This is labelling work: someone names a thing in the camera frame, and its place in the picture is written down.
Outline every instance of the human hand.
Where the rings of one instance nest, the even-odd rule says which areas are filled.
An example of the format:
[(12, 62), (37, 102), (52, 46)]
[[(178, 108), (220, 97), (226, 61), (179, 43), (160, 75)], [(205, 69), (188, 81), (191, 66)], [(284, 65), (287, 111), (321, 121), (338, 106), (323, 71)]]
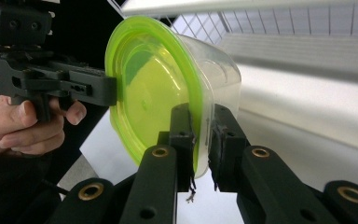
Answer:
[(11, 105), (10, 98), (0, 96), (0, 154), (43, 155), (59, 147), (65, 137), (64, 117), (77, 125), (87, 113), (86, 107), (74, 102), (67, 111), (60, 110), (57, 98), (49, 102), (50, 122), (37, 122), (34, 105), (24, 101)]

